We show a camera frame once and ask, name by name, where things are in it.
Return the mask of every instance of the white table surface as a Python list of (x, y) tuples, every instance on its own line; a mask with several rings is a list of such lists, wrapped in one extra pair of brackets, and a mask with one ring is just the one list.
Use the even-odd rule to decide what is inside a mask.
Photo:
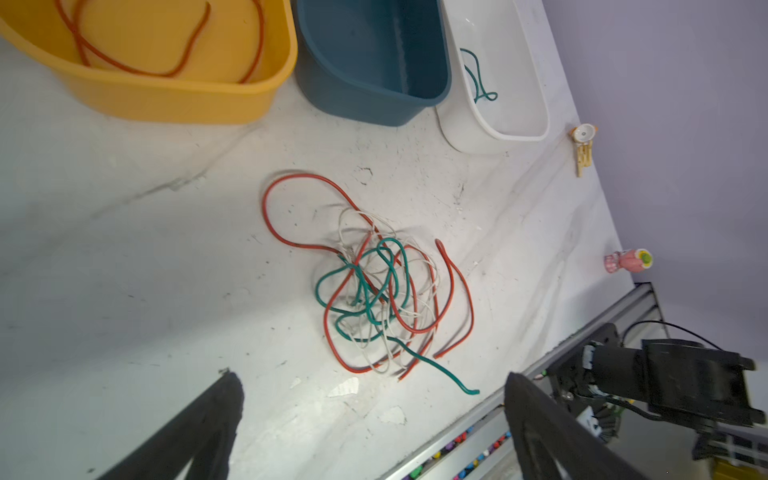
[[(94, 478), (223, 368), (246, 394), (231, 478), (378, 478), (628, 292), (603, 270), (619, 242), (595, 169), (575, 176), (578, 116), (544, 9), (518, 7), (551, 130), (491, 157), (453, 150), (434, 109), (361, 124), (316, 110), (292, 78), (247, 126), (109, 118), (0, 43), (3, 478)], [(329, 397), (352, 377), (313, 298), (334, 260), (278, 243), (259, 212), (286, 170), (330, 177), (435, 255), (445, 243), (477, 323), (443, 362), (480, 396), (422, 364)], [(302, 180), (271, 211), (286, 235), (323, 240), (338, 204)], [(438, 344), (465, 320), (463, 295), (453, 309)], [(405, 424), (386, 422), (398, 408)]]

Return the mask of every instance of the pink figurine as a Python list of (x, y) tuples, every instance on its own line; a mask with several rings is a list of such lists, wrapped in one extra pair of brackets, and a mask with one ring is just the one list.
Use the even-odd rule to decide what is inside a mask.
[(637, 248), (606, 255), (603, 264), (608, 273), (616, 273), (622, 268), (632, 273), (640, 273), (654, 264), (654, 258), (648, 250)]

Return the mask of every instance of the wall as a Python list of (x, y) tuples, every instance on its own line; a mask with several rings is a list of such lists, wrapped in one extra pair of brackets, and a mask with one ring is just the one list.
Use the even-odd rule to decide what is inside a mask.
[(544, 0), (625, 247), (667, 321), (764, 365), (768, 2)]

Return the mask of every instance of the white plastic bin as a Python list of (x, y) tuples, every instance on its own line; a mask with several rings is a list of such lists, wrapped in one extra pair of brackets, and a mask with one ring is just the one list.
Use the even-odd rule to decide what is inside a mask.
[[(469, 154), (496, 154), (516, 141), (539, 141), (549, 131), (549, 111), (536, 67), (512, 0), (445, 0), (443, 15), (453, 82), (437, 107), (448, 142)], [(480, 98), (467, 65), (477, 73), (480, 61), (485, 90), (498, 98)]]

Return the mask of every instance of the yellow plastic bin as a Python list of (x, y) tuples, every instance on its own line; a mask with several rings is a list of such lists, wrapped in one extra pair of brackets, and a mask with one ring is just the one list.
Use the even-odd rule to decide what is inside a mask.
[[(0, 0), (0, 34), (49, 67), (72, 94), (108, 115), (185, 124), (245, 124), (270, 109), (296, 64), (290, 0), (259, 0), (263, 52), (245, 84), (259, 42), (253, 0), (208, 0), (210, 17), (184, 70), (174, 78), (129, 74), (89, 54), (85, 67), (55, 0)], [(72, 18), (74, 0), (62, 0)], [(146, 71), (171, 70), (206, 9), (205, 0), (92, 0), (81, 32), (111, 57)]]

